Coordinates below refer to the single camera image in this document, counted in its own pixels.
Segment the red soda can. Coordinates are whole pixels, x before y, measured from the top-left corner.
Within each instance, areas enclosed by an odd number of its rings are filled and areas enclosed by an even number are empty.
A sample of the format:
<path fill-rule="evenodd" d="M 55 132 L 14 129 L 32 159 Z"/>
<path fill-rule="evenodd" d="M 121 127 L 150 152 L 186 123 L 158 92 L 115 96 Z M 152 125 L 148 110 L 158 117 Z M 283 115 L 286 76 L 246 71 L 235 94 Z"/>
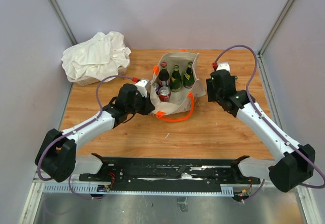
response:
<path fill-rule="evenodd" d="M 169 102 L 171 97 L 170 88 L 167 86 L 162 86 L 158 91 L 158 97 L 161 102 Z"/>

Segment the aluminium frame post right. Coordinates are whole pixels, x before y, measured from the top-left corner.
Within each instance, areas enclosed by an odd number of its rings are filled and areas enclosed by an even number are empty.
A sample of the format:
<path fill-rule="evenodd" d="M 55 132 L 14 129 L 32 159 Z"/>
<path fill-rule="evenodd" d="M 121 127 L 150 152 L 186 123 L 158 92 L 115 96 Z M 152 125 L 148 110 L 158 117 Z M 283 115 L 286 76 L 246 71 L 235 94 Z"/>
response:
<path fill-rule="evenodd" d="M 263 56 L 263 54 L 265 53 L 266 49 L 268 48 L 268 46 L 272 42 L 273 38 L 279 31 L 281 25 L 285 21 L 287 15 L 289 14 L 290 10 L 292 9 L 292 7 L 296 1 L 297 0 L 287 0 L 286 1 L 286 3 L 284 4 L 283 8 L 281 9 L 281 11 L 279 13 L 274 25 L 272 26 L 271 30 L 269 31 L 265 41 L 263 42 L 263 44 L 258 52 L 259 56 Z"/>

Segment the white canvas tote bag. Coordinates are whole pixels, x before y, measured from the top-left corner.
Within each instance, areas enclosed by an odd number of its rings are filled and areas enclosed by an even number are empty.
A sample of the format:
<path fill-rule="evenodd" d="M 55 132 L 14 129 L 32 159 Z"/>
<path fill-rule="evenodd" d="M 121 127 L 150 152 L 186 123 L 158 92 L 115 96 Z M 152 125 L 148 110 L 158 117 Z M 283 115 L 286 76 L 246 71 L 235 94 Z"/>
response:
<path fill-rule="evenodd" d="M 158 114 L 160 116 L 167 116 L 171 114 L 177 114 L 181 112 L 187 112 L 191 110 L 191 98 L 189 95 L 193 95 L 193 99 L 196 100 L 206 94 L 202 81 L 197 76 L 199 54 L 189 52 L 171 52 L 165 54 L 159 61 L 158 65 L 153 68 L 153 77 L 151 83 L 158 81 L 158 74 L 161 70 L 160 63 L 165 61 L 167 63 L 167 71 L 172 73 L 174 65 L 178 65 L 180 68 L 180 74 L 183 75 L 189 62 L 193 63 L 193 75 L 194 84 L 192 88 L 185 88 L 182 86 L 179 92 L 172 92 L 169 102 L 162 102 L 155 91 L 153 85 L 150 85 L 148 91 L 150 92 L 150 99 L 155 106 L 155 110 L 152 114 Z"/>

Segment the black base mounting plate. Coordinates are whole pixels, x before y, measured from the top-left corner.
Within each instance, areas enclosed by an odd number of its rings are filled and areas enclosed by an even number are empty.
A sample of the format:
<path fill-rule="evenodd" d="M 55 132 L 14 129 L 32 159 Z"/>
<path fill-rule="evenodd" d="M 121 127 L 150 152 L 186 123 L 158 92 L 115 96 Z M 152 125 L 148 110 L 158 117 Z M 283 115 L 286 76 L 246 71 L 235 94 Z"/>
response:
<path fill-rule="evenodd" d="M 241 176 L 231 159 L 101 157 L 103 167 L 95 175 L 81 174 L 80 181 L 115 183 L 131 181 L 207 182 L 211 184 L 260 184 L 255 177 Z"/>

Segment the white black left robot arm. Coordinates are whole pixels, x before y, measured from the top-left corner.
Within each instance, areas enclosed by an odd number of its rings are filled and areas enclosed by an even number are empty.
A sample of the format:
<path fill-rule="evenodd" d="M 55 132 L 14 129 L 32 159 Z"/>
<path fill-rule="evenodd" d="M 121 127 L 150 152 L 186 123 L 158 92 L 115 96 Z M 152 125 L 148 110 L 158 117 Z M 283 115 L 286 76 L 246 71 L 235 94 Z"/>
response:
<path fill-rule="evenodd" d="M 77 156 L 77 151 L 98 135 L 131 120 L 135 114 L 148 115 L 154 110 L 147 89 L 150 81 L 124 84 L 109 104 L 86 121 L 69 129 L 52 129 L 46 134 L 35 159 L 38 177 L 43 181 L 63 182 L 74 174 L 91 174 L 97 181 L 109 175 L 108 167 L 96 154 Z"/>

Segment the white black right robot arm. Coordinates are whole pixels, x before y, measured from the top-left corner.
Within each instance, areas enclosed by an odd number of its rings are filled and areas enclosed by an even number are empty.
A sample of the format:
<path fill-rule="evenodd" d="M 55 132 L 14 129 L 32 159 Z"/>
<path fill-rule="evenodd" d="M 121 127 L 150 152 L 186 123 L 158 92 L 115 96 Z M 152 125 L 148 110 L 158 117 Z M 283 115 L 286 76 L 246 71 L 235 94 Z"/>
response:
<path fill-rule="evenodd" d="M 313 176 L 315 150 L 286 134 L 261 109 L 248 91 L 236 89 L 235 77 L 228 70 L 216 70 L 206 80 L 208 101 L 245 123 L 266 145 L 272 160 L 242 156 L 230 170 L 231 180 L 242 183 L 248 177 L 271 181 L 286 193 Z"/>

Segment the aluminium frame post left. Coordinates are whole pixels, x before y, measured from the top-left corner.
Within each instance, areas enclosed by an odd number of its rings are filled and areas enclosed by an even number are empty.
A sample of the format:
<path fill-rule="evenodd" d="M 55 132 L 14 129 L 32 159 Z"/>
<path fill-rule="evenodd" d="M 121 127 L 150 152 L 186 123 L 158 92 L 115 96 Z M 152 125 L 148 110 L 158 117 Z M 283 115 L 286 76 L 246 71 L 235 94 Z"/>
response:
<path fill-rule="evenodd" d="M 77 44 L 77 40 L 66 20 L 66 17 L 64 16 L 63 11 L 61 10 L 59 3 L 57 0 L 48 0 L 54 14 L 56 15 L 59 23 L 61 24 L 67 38 L 69 39 L 70 43 L 72 45 L 76 45 Z"/>

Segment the purple soda can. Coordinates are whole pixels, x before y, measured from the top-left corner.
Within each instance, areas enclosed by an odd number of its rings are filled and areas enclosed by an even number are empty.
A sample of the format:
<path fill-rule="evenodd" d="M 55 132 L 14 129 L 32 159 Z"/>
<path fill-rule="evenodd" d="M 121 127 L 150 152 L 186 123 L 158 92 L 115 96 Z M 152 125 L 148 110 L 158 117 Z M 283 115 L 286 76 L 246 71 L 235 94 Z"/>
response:
<path fill-rule="evenodd" d="M 155 93 L 158 95 L 159 94 L 159 90 L 160 90 L 160 85 L 158 82 L 154 82 L 152 87 L 154 88 L 155 90 Z"/>

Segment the crumpled white cloth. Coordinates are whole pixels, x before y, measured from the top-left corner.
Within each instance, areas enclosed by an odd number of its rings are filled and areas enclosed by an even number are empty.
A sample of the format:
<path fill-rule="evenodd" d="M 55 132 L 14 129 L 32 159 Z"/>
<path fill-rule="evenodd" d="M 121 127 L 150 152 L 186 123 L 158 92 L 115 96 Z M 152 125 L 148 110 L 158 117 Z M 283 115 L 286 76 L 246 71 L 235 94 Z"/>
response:
<path fill-rule="evenodd" d="M 66 49 L 61 58 L 62 68 L 70 82 L 79 83 L 88 78 L 100 81 L 117 75 L 119 69 L 126 70 L 130 54 L 123 34 L 98 32 L 91 39 Z"/>

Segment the aluminium frame post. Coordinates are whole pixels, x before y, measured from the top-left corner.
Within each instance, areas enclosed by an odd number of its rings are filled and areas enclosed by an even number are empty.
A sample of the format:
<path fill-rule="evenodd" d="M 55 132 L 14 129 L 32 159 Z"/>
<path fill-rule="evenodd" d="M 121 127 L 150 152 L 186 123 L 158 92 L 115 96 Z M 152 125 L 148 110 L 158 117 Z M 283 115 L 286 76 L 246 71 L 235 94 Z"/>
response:
<path fill-rule="evenodd" d="M 70 43 L 72 45 L 76 45 L 77 44 L 77 40 L 66 20 L 66 17 L 64 16 L 63 11 L 61 10 L 59 3 L 57 0 L 48 0 L 54 14 L 56 15 L 59 23 L 61 24 L 67 38 L 69 39 Z"/>
<path fill-rule="evenodd" d="M 285 21 L 287 15 L 289 14 L 290 10 L 292 9 L 292 7 L 296 1 L 297 0 L 287 0 L 286 1 L 286 3 L 284 4 L 283 8 L 281 9 L 281 11 L 279 13 L 274 25 L 272 26 L 271 30 L 269 31 L 265 41 L 263 42 L 263 44 L 258 52 L 259 56 L 263 56 L 263 54 L 265 53 L 266 49 L 268 48 L 268 46 L 272 42 L 273 38 L 279 31 L 281 25 Z"/>

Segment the glass cola bottle red cap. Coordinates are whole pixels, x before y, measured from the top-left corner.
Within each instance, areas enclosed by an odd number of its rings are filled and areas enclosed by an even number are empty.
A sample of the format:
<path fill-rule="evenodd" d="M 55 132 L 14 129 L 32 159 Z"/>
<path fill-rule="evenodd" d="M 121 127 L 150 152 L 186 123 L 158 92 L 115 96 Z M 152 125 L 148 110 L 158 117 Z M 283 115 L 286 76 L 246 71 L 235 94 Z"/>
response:
<path fill-rule="evenodd" d="M 162 61 L 160 63 L 160 71 L 158 74 L 158 83 L 160 86 L 169 86 L 170 85 L 170 75 L 167 70 L 167 63 Z"/>

